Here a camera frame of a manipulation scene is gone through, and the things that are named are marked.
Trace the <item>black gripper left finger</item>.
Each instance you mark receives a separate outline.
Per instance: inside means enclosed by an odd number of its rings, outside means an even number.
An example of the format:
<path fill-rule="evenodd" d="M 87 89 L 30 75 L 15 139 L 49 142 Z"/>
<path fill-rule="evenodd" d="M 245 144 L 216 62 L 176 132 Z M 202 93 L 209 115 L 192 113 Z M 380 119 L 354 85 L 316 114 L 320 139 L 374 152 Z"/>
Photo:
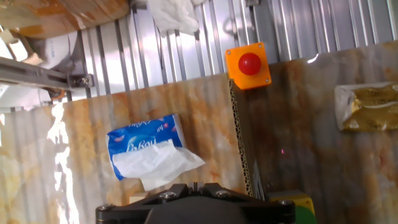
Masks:
<path fill-rule="evenodd" d="M 96 224 L 144 223 L 154 208 L 192 196 L 196 183 L 173 184 L 171 188 L 124 206 L 103 204 L 95 210 Z"/>

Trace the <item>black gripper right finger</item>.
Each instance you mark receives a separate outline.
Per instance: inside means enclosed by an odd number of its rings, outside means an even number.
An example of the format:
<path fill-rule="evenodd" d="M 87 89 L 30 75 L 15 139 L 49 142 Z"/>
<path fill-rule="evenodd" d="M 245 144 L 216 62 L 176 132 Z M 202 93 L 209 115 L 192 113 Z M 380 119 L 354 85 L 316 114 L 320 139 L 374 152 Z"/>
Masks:
<path fill-rule="evenodd" d="M 208 201 L 199 208 L 210 212 L 210 219 L 221 223 L 295 223 L 295 204 L 291 200 L 263 201 L 222 187 L 199 182 L 196 193 Z"/>

